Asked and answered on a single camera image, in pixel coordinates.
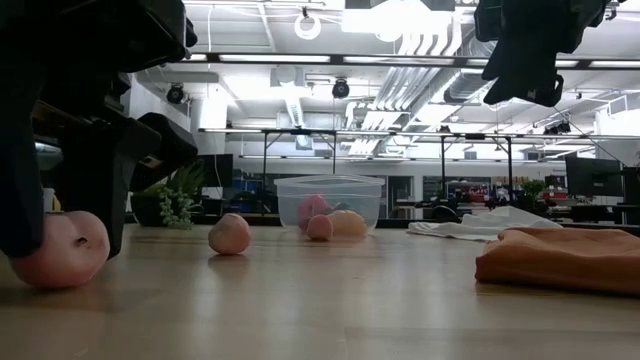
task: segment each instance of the wooden table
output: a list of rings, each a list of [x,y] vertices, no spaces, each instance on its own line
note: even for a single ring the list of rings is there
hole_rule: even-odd
[[[125,230],[88,286],[32,291],[0,261],[2,359],[635,359],[640,300],[477,285],[483,244],[379,230],[309,243],[253,228],[245,256]]]

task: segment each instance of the transparent container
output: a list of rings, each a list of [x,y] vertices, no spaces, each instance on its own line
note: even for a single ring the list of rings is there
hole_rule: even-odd
[[[278,187],[280,222],[284,227],[303,228],[304,225],[301,224],[308,221],[310,216],[328,215],[334,210],[358,213],[369,229],[374,228],[378,222],[384,179],[355,175],[316,175],[277,179],[275,184]]]

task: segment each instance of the black cable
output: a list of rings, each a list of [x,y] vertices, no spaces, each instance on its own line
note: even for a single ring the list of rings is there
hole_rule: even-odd
[[[624,162],[622,162],[620,159],[618,159],[617,157],[613,156],[613,154],[611,154],[610,152],[607,151],[607,149],[603,148],[602,146],[600,146],[597,142],[595,142],[587,133],[585,133],[584,131],[580,130],[579,127],[577,127],[571,120],[569,120],[569,117],[565,116],[562,112],[560,112],[560,110],[558,110],[558,108],[556,108],[555,106],[553,107],[558,114],[560,114],[560,116],[562,116],[569,124],[571,124],[574,128],[576,128],[576,130],[578,130],[580,132],[580,134],[582,134],[584,137],[586,137],[589,141],[591,141],[593,143],[593,145],[597,146],[600,150],[604,151],[605,153],[607,153],[607,155],[611,156],[613,159],[617,160],[619,163],[621,163],[622,165],[626,164]]]

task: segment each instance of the orange towel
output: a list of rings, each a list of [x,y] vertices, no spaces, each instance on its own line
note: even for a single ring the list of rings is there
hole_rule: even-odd
[[[640,295],[640,238],[621,230],[508,229],[476,259],[481,282]]]

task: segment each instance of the clear plastic bowl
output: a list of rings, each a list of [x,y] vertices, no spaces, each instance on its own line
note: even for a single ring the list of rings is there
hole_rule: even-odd
[[[317,175],[277,179],[278,208],[282,226],[298,228],[303,201],[321,196],[336,210],[352,210],[364,218],[367,227],[374,228],[380,213],[380,195],[384,179],[354,175]],[[318,209],[311,214],[325,213]]]

